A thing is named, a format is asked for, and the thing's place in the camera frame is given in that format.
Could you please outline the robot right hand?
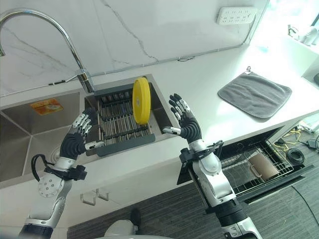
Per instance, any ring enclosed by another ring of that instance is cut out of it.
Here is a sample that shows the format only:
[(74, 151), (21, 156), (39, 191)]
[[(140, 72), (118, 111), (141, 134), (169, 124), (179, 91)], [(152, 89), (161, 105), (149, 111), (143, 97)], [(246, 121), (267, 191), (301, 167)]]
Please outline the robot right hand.
[(186, 139), (188, 144), (202, 139), (201, 128), (187, 102), (177, 93), (170, 95), (168, 102), (179, 127), (165, 126), (162, 132), (178, 135)]

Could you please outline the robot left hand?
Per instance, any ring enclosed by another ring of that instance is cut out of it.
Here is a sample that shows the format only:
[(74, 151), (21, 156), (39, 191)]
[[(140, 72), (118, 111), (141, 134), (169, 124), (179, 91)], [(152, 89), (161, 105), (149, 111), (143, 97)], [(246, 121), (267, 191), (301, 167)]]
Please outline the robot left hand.
[(76, 160), (79, 155), (88, 150), (105, 146), (105, 143), (101, 140), (86, 142), (92, 125), (94, 125), (96, 121), (97, 112), (94, 108), (87, 108), (81, 112), (64, 137), (60, 146), (59, 156)]

